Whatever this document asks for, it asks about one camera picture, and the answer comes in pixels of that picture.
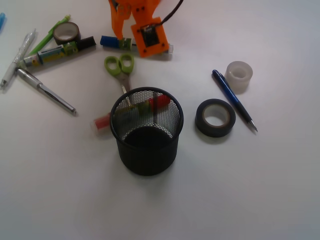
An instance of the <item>scissors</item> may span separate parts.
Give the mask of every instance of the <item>scissors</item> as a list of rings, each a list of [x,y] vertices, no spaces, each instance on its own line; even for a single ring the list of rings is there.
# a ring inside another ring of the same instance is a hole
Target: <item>scissors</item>
[[[129,66],[126,66],[124,64],[125,60],[130,61]],[[114,64],[114,63],[116,65],[115,68],[110,68],[109,64]],[[119,59],[115,56],[108,56],[104,60],[105,69],[108,71],[108,73],[111,76],[115,77],[119,81],[119,83],[121,84],[123,93],[125,93],[125,94],[131,90],[129,75],[130,75],[130,73],[132,73],[132,71],[134,69],[134,65],[135,65],[135,59],[129,53],[122,54],[119,57]]]

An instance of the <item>blue marker cap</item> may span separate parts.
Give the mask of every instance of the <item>blue marker cap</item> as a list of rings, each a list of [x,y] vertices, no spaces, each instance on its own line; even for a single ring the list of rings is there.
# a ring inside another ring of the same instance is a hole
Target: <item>blue marker cap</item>
[[[114,36],[102,36],[100,44],[104,47],[119,49],[119,40]]]
[[[6,18],[6,15],[2,12],[0,14],[0,29],[1,29],[2,25],[4,24],[5,18]]]

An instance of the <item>pencil holder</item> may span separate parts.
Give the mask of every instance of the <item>pencil holder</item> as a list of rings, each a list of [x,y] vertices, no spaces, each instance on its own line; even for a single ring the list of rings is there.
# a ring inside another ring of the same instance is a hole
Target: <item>pencil holder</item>
[[[178,101],[155,87],[127,92],[114,104],[110,128],[123,164],[152,176],[166,170],[177,155],[184,115]]]

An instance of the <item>clear tape roll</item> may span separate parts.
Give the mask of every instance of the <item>clear tape roll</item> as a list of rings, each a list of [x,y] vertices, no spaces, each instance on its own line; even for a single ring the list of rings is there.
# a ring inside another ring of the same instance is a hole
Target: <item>clear tape roll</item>
[[[232,89],[246,89],[254,74],[251,66],[243,61],[234,61],[226,68],[225,79]]]

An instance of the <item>blue pen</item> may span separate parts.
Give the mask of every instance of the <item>blue pen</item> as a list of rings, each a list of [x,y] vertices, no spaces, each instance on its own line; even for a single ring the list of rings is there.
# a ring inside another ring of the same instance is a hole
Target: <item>blue pen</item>
[[[250,115],[247,112],[247,110],[245,109],[245,107],[241,104],[239,99],[236,97],[234,92],[231,90],[225,77],[217,70],[213,70],[212,75],[214,76],[214,78],[216,79],[217,83],[222,88],[222,90],[225,92],[225,94],[229,98],[232,105],[235,107],[235,109],[238,110],[239,114],[243,117],[243,119],[258,132],[258,129],[257,129],[256,125],[254,124],[254,121],[252,121],[252,118],[250,117]]]
[[[0,14],[0,30],[1,30],[2,25],[4,24],[5,18],[6,18],[6,15],[2,12]]]

